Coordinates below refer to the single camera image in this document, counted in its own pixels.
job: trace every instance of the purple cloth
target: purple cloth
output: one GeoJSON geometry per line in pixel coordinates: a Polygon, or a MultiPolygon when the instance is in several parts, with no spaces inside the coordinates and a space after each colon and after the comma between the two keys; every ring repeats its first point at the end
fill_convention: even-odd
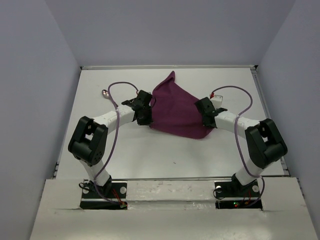
{"type": "Polygon", "coordinates": [[[152,108],[150,128],[181,137],[203,139],[212,129],[203,126],[202,116],[195,106],[199,99],[179,87],[175,77],[172,71],[152,92],[156,103],[152,108]]]}

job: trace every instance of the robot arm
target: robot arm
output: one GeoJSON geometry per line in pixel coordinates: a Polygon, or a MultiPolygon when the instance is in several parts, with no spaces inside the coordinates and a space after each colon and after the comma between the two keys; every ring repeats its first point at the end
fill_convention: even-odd
{"type": "MultiPolygon", "coordinates": [[[[195,103],[202,115],[203,125],[209,128],[224,129],[235,133],[236,114],[225,108],[215,108],[214,101],[205,97],[195,103]]],[[[237,135],[246,139],[250,159],[232,176],[229,192],[245,189],[250,183],[273,162],[283,157],[287,152],[287,146],[279,133],[279,130],[271,119],[263,121],[240,117],[237,122],[237,135]]]]}
{"type": "MultiPolygon", "coordinates": [[[[116,110],[119,113],[119,127],[135,120],[139,125],[151,124],[151,99],[150,93],[140,90],[136,98],[124,101],[116,110]]],[[[107,136],[117,127],[116,111],[94,118],[80,118],[69,142],[68,151],[80,160],[92,182],[104,166],[101,160],[105,153],[107,136]]],[[[103,170],[95,181],[100,192],[107,194],[112,182],[109,173],[103,170]]]]}

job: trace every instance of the white wall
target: white wall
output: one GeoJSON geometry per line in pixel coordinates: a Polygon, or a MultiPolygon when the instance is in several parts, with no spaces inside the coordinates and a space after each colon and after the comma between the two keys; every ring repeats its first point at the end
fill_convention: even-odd
{"type": "Polygon", "coordinates": [[[27,240],[80,69],[43,0],[2,0],[0,32],[0,239],[27,240]]]}
{"type": "Polygon", "coordinates": [[[46,0],[81,66],[258,64],[294,0],[46,0]]]}
{"type": "Polygon", "coordinates": [[[320,237],[320,1],[297,0],[258,74],[320,237]]]}

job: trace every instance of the white table surface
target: white table surface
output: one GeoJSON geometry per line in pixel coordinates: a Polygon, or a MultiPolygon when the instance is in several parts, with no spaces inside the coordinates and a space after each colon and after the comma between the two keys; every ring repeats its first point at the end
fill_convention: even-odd
{"type": "Polygon", "coordinates": [[[202,180],[128,181],[128,210],[83,210],[79,181],[46,181],[31,240],[317,240],[291,177],[265,178],[263,210],[216,209],[202,180]]]}
{"type": "MultiPolygon", "coordinates": [[[[111,102],[103,98],[101,91],[118,81],[128,81],[147,92],[162,82],[174,70],[176,83],[201,99],[218,87],[240,86],[253,97],[252,108],[244,114],[250,119],[263,120],[266,115],[249,68],[175,68],[175,69],[117,69],[83,70],[68,124],[59,161],[57,179],[87,178],[83,166],[68,152],[68,144],[78,120],[90,118],[114,110],[111,102]]],[[[135,90],[129,85],[115,85],[112,95],[117,103],[134,98],[135,90]]],[[[223,89],[224,108],[238,113],[249,104],[248,96],[237,89],[223,89]]],[[[105,161],[114,139],[108,135],[105,161]]],[[[246,141],[240,139],[245,158],[249,157],[246,141]]],[[[242,166],[232,133],[214,129],[202,140],[178,137],[138,126],[136,122],[119,130],[117,145],[108,172],[114,179],[141,178],[190,178],[232,176],[242,166]]],[[[283,175],[280,161],[263,172],[265,176],[283,175]]]]}

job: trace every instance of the screw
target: screw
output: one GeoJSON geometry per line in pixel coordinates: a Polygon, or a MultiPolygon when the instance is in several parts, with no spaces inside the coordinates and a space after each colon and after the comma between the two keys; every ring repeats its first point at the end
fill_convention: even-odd
{"type": "Polygon", "coordinates": [[[215,191],[216,191],[218,194],[222,193],[222,188],[221,188],[221,186],[216,186],[215,191]]]}
{"type": "Polygon", "coordinates": [[[259,187],[257,185],[254,185],[252,186],[252,190],[255,192],[255,193],[258,193],[259,192],[259,187]]]}
{"type": "Polygon", "coordinates": [[[82,190],[83,194],[88,194],[89,193],[89,188],[88,187],[85,187],[83,190],[82,190]]]}
{"type": "Polygon", "coordinates": [[[125,187],[125,186],[122,186],[122,187],[120,188],[120,193],[121,193],[121,194],[125,194],[126,192],[127,192],[126,187],[125,187]]]}
{"type": "Polygon", "coordinates": [[[103,89],[103,90],[101,91],[101,93],[102,93],[102,96],[103,96],[105,99],[110,99],[110,94],[109,94],[109,92],[108,92],[107,90],[103,89]]]}

